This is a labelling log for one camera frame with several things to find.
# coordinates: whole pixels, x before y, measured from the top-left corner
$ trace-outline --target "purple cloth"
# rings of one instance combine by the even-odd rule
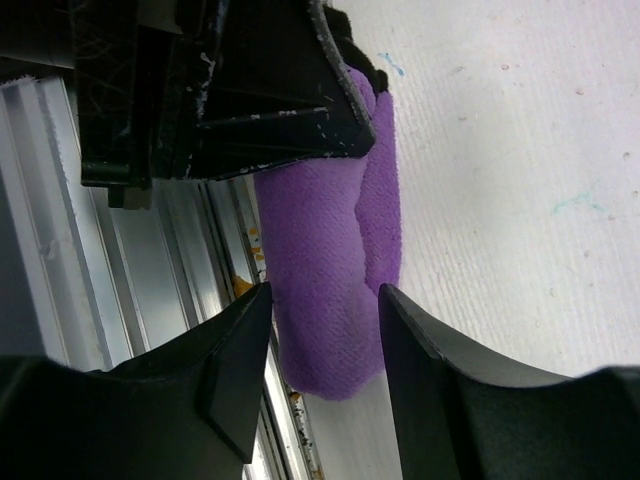
[[[295,389],[329,400],[353,396],[382,371],[378,289],[400,272],[400,200],[393,103],[376,102],[377,141],[361,159],[314,159],[255,177],[280,362]]]

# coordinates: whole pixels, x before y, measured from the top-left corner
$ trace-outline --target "white surface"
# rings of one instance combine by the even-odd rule
[[[401,288],[537,367],[640,364],[640,3],[334,4],[396,98]],[[381,379],[309,410],[328,480],[401,478]]]

